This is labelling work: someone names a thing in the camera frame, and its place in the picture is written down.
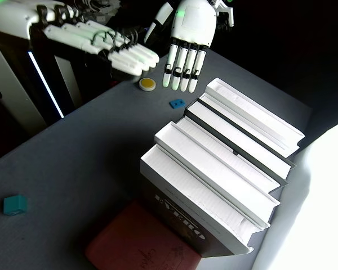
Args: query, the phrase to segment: blue block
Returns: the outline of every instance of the blue block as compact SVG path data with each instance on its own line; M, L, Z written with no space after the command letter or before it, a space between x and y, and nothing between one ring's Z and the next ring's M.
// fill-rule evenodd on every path
M23 195L15 195L4 199L4 214L18 215L28 210L28 202Z
M177 109L177 108L185 106L184 100L173 100L169 102L169 104L173 109Z

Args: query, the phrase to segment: teal cube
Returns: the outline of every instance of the teal cube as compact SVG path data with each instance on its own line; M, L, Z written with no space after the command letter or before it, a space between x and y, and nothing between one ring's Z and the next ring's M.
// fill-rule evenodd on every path
M15 195L4 199L4 214L18 215L28 210L28 202L23 195Z

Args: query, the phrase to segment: dark red box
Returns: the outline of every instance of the dark red box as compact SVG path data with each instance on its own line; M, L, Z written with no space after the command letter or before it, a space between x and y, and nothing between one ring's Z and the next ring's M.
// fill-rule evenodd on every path
M86 256L99 270L194 270L201 259L136 201L89 244Z

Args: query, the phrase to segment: white light strip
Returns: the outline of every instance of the white light strip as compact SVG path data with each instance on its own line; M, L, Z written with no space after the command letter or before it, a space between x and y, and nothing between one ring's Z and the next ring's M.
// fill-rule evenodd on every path
M46 80L45 80L45 78L44 78L44 75L42 74L42 72L41 72L41 70L40 70L40 68L39 68L39 66L38 66L38 63L36 62L33 53L32 53L32 52L28 52L28 54L29 54L29 56L30 56L30 58L31 58L31 60L32 60L32 62L33 62L33 64L34 64L34 66L35 66L37 72L39 73L39 76L40 76L40 78L41 78L41 80L42 80L42 82L43 82L43 84L44 84L44 86L45 86L45 88L46 88L46 91L48 92L49 96L51 97L51 100L52 100L52 102L54 103L54 105L55 105L55 107L56 107L58 113L60 114L61 118L64 118L64 115L63 115L63 113L61 112L61 109L59 108L59 106L58 106L58 104L57 104L57 102L56 102L56 100L55 100L55 97L54 97L53 94L51 93L51 90L50 90L50 88L49 88L49 85L47 84L47 82L46 82Z

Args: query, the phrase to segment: table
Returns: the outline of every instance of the table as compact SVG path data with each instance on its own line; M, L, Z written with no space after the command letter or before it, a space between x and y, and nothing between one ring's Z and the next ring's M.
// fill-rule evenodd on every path
M135 195L154 134L183 115L169 102L191 103L215 77L305 130L310 108L210 50L192 94L161 87L164 63L150 74L155 91L120 83L0 159L0 270L94 269L85 246ZM2 200L14 194L29 211L7 217ZM250 269L264 233L251 254L202 259L198 269Z

